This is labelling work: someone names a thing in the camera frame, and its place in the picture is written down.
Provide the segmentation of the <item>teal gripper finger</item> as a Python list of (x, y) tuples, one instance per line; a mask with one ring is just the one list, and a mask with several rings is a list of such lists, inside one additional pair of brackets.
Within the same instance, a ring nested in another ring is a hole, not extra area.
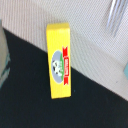
[(6, 36), (0, 19), (0, 88), (8, 78), (10, 72), (10, 53), (7, 45)]

